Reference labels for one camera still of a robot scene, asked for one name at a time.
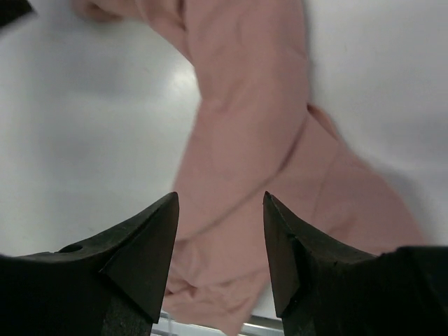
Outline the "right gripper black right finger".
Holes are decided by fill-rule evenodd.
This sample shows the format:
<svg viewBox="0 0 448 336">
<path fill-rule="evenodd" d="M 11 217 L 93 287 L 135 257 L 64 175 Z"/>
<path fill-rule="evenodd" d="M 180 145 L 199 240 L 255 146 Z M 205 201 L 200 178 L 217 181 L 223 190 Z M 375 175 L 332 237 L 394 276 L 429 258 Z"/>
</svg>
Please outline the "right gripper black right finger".
<svg viewBox="0 0 448 336">
<path fill-rule="evenodd" d="M 371 255 L 306 223 L 270 193 L 263 220 L 286 335 L 447 334 L 446 247 Z"/>
</svg>

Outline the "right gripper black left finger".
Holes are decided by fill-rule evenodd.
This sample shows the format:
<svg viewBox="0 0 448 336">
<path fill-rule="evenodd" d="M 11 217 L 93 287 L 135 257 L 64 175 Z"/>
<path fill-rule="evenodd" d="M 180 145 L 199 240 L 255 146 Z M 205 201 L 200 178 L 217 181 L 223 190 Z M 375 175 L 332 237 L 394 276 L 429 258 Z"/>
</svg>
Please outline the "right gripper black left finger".
<svg viewBox="0 0 448 336">
<path fill-rule="evenodd" d="M 2 335 L 149 335 L 179 220 L 171 192 L 56 252 L 1 257 Z"/>
</svg>

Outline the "dusty pink t-shirt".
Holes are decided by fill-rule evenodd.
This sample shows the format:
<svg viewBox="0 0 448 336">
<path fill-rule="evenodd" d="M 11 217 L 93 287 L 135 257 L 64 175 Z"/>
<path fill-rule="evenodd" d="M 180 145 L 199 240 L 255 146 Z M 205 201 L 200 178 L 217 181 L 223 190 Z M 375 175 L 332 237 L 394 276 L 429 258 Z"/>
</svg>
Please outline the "dusty pink t-shirt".
<svg viewBox="0 0 448 336">
<path fill-rule="evenodd" d="M 267 287 L 263 196 L 380 254 L 424 242 L 383 178 L 309 100 L 300 1 L 74 1 L 98 22 L 140 20 L 194 66 L 201 102 L 174 189 L 180 212 L 163 308 L 237 335 Z"/>
</svg>

